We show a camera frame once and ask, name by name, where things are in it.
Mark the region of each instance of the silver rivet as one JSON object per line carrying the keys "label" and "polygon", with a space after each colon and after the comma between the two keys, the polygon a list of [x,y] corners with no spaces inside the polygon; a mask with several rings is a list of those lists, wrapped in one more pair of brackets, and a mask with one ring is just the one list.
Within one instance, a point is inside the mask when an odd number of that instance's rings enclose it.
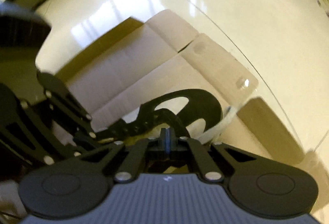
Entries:
{"label": "silver rivet", "polygon": [[43,160],[47,165],[52,165],[55,163],[55,161],[49,155],[45,155]]}
{"label": "silver rivet", "polygon": [[205,178],[209,181],[217,181],[222,178],[222,174],[212,171],[212,172],[206,173]]}
{"label": "silver rivet", "polygon": [[99,144],[108,144],[113,141],[114,141],[114,138],[106,138],[106,139],[99,140],[98,143]]}
{"label": "silver rivet", "polygon": [[50,92],[50,91],[46,91],[46,96],[47,96],[48,98],[51,98],[51,92]]}
{"label": "silver rivet", "polygon": [[93,132],[89,132],[89,136],[92,137],[93,139],[96,139],[96,134]]}
{"label": "silver rivet", "polygon": [[121,141],[121,140],[117,140],[117,141],[114,142],[114,144],[115,144],[115,145],[121,145],[121,144],[123,144],[123,141]]}
{"label": "silver rivet", "polygon": [[27,108],[29,107],[29,105],[27,104],[26,101],[21,101],[21,107],[22,107],[23,109],[27,109]]}
{"label": "silver rivet", "polygon": [[132,178],[129,172],[118,172],[116,173],[116,180],[117,181],[127,181]]}

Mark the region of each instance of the black plastic part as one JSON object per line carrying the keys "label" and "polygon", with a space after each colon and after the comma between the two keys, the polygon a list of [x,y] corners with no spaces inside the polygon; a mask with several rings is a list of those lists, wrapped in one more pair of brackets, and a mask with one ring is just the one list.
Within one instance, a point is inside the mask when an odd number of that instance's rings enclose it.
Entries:
{"label": "black plastic part", "polygon": [[84,132],[86,136],[89,132],[94,132],[90,125],[90,119],[87,117],[88,112],[74,98],[61,80],[44,72],[39,72],[37,79],[44,87],[45,92],[51,92],[51,97],[47,97],[47,99],[53,107],[52,117],[58,124],[72,135],[77,130]]}
{"label": "black plastic part", "polygon": [[190,137],[189,132],[186,127],[179,119],[169,109],[159,109],[156,111],[151,111],[150,113],[139,113],[137,119],[131,123],[126,123],[123,119],[119,119],[107,130],[97,132],[98,140],[106,138],[114,138],[114,140],[125,140],[127,137],[137,136],[144,134],[154,127],[166,123],[172,127],[176,134],[180,136]]}
{"label": "black plastic part", "polygon": [[[177,97],[189,99],[187,105],[177,115],[168,109],[155,110],[162,102]],[[128,136],[146,133],[163,123],[172,127],[179,136],[190,137],[186,127],[201,118],[206,122],[204,131],[218,124],[222,119],[220,103],[211,93],[205,90],[180,90],[142,104],[135,121],[126,123],[123,119],[120,119],[108,127],[107,130],[97,133],[97,138],[124,140]]]}
{"label": "black plastic part", "polygon": [[87,151],[91,151],[102,146],[101,144],[93,140],[90,136],[87,136],[81,131],[77,131],[76,133],[74,133],[73,141],[76,143],[76,145],[79,145]]}
{"label": "black plastic part", "polygon": [[40,49],[51,27],[35,12],[10,2],[0,2],[0,47]]}
{"label": "black plastic part", "polygon": [[273,220],[249,214],[234,204],[222,186],[195,174],[141,174],[115,186],[94,210],[60,220],[28,216],[22,224],[319,224],[309,214]]}
{"label": "black plastic part", "polygon": [[173,128],[162,128],[156,143],[148,147],[147,159],[151,161],[164,161],[167,159],[185,161],[190,159],[190,150],[186,143],[182,143],[176,137]]}
{"label": "black plastic part", "polygon": [[55,161],[74,156],[74,147],[62,145],[43,124],[27,101],[20,101],[4,84],[0,84],[1,146],[19,158],[22,164],[37,168],[44,157]]}
{"label": "black plastic part", "polygon": [[[195,166],[192,171],[199,171],[200,177],[202,177],[203,180],[208,182],[221,182],[223,181],[223,172],[218,168],[216,163],[213,161],[211,156],[208,154],[205,147],[198,141],[194,139],[187,139],[186,143],[188,147],[190,148],[190,151],[192,153],[192,165]],[[216,172],[222,175],[220,179],[214,179],[210,180],[206,178],[206,174],[209,172]]]}
{"label": "black plastic part", "polygon": [[142,104],[139,115],[149,114],[159,104],[177,97],[186,97],[189,100],[187,105],[177,114],[185,127],[202,118],[206,122],[204,131],[207,131],[217,125],[223,117],[220,103],[211,93],[202,89],[192,88],[167,93]]}
{"label": "black plastic part", "polygon": [[213,145],[212,153],[219,163],[231,167],[226,190],[246,211],[274,219],[311,211],[318,187],[306,172],[226,144]]}
{"label": "black plastic part", "polygon": [[131,182],[137,178],[137,176],[144,170],[146,163],[146,151],[149,147],[149,144],[155,144],[156,140],[143,139],[137,141],[137,143],[132,146],[129,154],[119,167],[117,173],[119,172],[128,172],[131,175],[130,180],[124,181],[124,183]]}
{"label": "black plastic part", "polygon": [[48,219],[71,218],[100,204],[113,185],[104,170],[113,165],[124,145],[107,145],[29,173],[19,195],[34,215]]}

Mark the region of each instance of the black bracket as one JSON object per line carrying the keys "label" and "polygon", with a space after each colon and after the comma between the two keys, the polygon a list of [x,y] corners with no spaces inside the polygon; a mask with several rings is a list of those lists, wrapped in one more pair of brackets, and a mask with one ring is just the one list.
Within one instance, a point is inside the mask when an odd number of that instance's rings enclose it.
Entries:
{"label": "black bracket", "polygon": [[37,74],[39,83],[44,87],[44,94],[50,103],[53,119],[68,133],[77,131],[85,134],[94,133],[90,121],[91,115],[75,99],[67,87],[58,78],[49,73]]}
{"label": "black bracket", "polygon": [[[187,105],[175,115],[168,109],[155,108],[168,100],[178,97],[188,98]],[[129,136],[136,136],[152,130],[160,124],[168,124],[174,128],[176,134],[190,137],[186,127],[198,119],[204,119],[206,126],[204,131],[214,127],[222,120],[222,108],[218,100],[209,92],[202,89],[186,89],[165,94],[140,106],[135,121],[126,123],[119,119],[107,130],[97,133],[97,138],[124,140]]]}
{"label": "black bracket", "polygon": [[29,103],[16,98],[4,84],[0,84],[0,104],[0,145],[24,165],[35,168],[85,152],[62,145]]}
{"label": "black bracket", "polygon": [[152,163],[167,160],[185,162],[201,181],[221,185],[236,205],[263,218],[309,213],[318,194],[314,179],[297,168],[226,144],[207,151],[197,140],[177,137],[172,128],[127,148],[116,141],[36,170],[23,179],[19,193],[35,215],[71,218],[100,204],[113,185],[129,184],[149,172]]}

